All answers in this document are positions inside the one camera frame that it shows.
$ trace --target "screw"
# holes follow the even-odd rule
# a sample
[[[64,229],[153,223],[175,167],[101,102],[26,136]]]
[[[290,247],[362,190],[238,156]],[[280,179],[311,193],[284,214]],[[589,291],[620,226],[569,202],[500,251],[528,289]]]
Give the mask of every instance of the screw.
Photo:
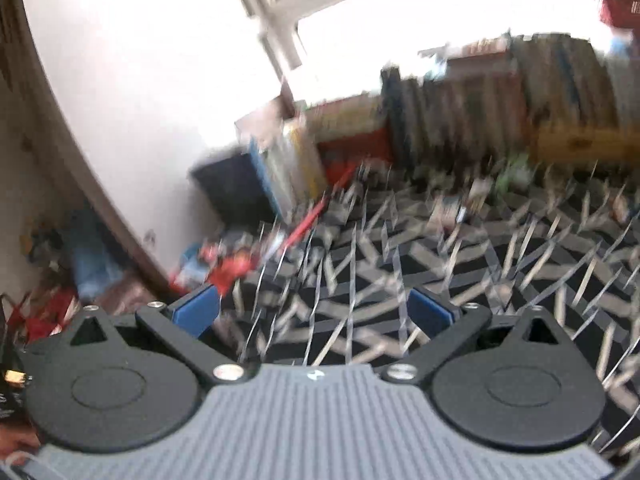
[[[397,363],[387,368],[386,374],[396,381],[410,381],[418,374],[418,368],[413,365]]]
[[[226,364],[213,368],[213,376],[223,381],[237,381],[244,375],[244,368],[240,365]]]

